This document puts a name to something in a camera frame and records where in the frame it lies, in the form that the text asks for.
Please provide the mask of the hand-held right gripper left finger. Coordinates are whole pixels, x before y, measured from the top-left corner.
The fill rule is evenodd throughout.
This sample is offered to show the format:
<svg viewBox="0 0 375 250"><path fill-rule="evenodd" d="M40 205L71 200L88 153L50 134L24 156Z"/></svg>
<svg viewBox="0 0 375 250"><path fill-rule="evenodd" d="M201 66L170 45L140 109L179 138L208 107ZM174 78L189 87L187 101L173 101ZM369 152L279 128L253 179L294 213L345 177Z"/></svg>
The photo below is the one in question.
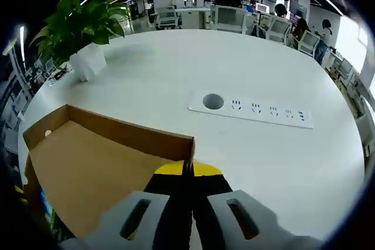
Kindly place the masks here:
<svg viewBox="0 0 375 250"><path fill-rule="evenodd" d="M191 162L155 170L143 191L134 191L103 212L94 231L60 243L60 249L189 249Z"/></svg>

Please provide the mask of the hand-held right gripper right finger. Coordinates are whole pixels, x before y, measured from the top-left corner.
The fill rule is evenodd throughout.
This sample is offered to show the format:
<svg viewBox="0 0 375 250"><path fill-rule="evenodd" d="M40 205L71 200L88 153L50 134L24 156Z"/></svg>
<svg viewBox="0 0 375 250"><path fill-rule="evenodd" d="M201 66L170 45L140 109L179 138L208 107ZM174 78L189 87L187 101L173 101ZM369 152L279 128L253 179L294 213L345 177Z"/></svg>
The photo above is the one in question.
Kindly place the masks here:
<svg viewBox="0 0 375 250"><path fill-rule="evenodd" d="M193 217L203 249L320 249L322 241L282 228L276 214L222 172L192 164Z"/></svg>

